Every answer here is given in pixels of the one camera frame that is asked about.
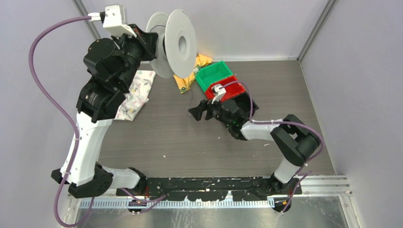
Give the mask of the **grey plastic cable spool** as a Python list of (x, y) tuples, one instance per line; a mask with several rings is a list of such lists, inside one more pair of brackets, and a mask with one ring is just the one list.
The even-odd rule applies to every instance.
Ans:
[(153, 71), (162, 78), (190, 76), (196, 61), (197, 39), (189, 15), (182, 9), (171, 14), (156, 12), (150, 17), (146, 32), (158, 35), (157, 58), (150, 61)]

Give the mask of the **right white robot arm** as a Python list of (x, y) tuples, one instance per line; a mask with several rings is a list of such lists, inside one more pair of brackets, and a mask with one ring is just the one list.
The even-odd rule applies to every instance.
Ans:
[(188, 112), (197, 120), (216, 119), (223, 123), (230, 135), (237, 140), (273, 141), (283, 154), (280, 165), (271, 175), (268, 184), (278, 195), (290, 189), (290, 180), (322, 145), (317, 133), (304, 125), (295, 115), (272, 121), (254, 121), (250, 118), (253, 108), (233, 99), (224, 102), (201, 100)]

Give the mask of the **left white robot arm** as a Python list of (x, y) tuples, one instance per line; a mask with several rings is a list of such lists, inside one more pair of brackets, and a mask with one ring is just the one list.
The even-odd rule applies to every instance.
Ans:
[(142, 61), (156, 59), (158, 34), (144, 32), (135, 24), (134, 35), (94, 41), (84, 56), (90, 80), (77, 101), (77, 128), (66, 164), (51, 177), (69, 186), (75, 198), (98, 197), (109, 189), (127, 189), (133, 196), (145, 193), (147, 177), (139, 170), (113, 169), (98, 163), (102, 141), (126, 99)]

